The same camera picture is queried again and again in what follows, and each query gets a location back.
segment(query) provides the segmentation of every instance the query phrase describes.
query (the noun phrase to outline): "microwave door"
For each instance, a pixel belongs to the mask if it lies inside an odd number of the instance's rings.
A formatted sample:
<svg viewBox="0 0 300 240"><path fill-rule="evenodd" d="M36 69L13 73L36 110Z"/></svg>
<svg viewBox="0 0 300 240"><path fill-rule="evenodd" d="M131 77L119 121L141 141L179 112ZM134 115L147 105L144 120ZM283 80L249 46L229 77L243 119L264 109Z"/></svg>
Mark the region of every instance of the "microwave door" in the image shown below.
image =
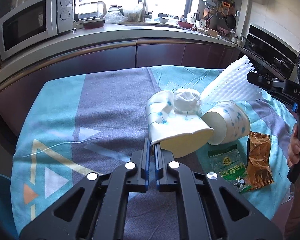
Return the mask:
<svg viewBox="0 0 300 240"><path fill-rule="evenodd" d="M28 0L0 19L1 59L58 34L57 0Z"/></svg>

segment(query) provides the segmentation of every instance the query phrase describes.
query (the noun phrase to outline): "human hand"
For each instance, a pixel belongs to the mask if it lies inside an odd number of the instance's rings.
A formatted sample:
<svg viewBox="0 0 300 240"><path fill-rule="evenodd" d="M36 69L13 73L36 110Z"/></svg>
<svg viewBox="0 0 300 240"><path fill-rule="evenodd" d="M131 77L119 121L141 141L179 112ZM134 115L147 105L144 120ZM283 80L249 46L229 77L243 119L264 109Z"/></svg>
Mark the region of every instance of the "human hand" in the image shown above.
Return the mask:
<svg viewBox="0 0 300 240"><path fill-rule="evenodd" d="M290 139L290 144L288 147L288 159L287 164L291 168L294 164L297 164L300 161L300 141L297 137L298 127L297 124L293 127L293 132Z"/></svg>

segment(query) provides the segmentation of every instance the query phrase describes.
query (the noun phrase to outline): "blue button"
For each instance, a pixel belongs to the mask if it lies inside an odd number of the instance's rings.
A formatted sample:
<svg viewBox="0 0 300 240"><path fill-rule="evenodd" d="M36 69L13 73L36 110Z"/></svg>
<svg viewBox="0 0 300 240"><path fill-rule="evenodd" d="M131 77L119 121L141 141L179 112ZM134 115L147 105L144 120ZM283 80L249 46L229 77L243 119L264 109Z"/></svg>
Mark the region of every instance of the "blue button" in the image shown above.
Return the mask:
<svg viewBox="0 0 300 240"><path fill-rule="evenodd" d="M293 108L292 108L292 112L296 112L298 111L298 104L294 103Z"/></svg>

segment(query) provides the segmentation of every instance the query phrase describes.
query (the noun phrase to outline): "white paper cup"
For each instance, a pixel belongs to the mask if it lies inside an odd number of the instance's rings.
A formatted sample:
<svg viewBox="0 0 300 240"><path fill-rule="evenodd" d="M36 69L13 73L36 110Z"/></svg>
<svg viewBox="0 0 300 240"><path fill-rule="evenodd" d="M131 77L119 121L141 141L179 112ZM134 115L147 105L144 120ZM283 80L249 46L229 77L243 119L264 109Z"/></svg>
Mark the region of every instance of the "white paper cup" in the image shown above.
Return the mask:
<svg viewBox="0 0 300 240"><path fill-rule="evenodd" d="M154 94L148 100L146 114L151 145L160 142L162 149L180 158L206 144L213 129L192 111L175 111L173 97L168 90Z"/></svg>
<svg viewBox="0 0 300 240"><path fill-rule="evenodd" d="M223 101L207 111L201 119L214 129L208 140L211 145L224 144L249 135L250 120L235 103Z"/></svg>

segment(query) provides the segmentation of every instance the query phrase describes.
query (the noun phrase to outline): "snack packet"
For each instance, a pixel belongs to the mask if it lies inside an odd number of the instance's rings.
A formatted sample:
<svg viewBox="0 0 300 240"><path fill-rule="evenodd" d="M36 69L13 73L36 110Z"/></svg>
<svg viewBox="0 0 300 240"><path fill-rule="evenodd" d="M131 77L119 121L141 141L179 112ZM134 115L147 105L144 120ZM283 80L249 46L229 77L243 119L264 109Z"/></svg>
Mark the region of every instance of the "snack packet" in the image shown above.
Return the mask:
<svg viewBox="0 0 300 240"><path fill-rule="evenodd" d="M251 185L262 188L274 182L269 165L271 140L270 135L250 132L247 142L247 172Z"/></svg>
<svg viewBox="0 0 300 240"><path fill-rule="evenodd" d="M224 150L209 151L208 157L213 171L232 184L240 194L252 189L236 144Z"/></svg>

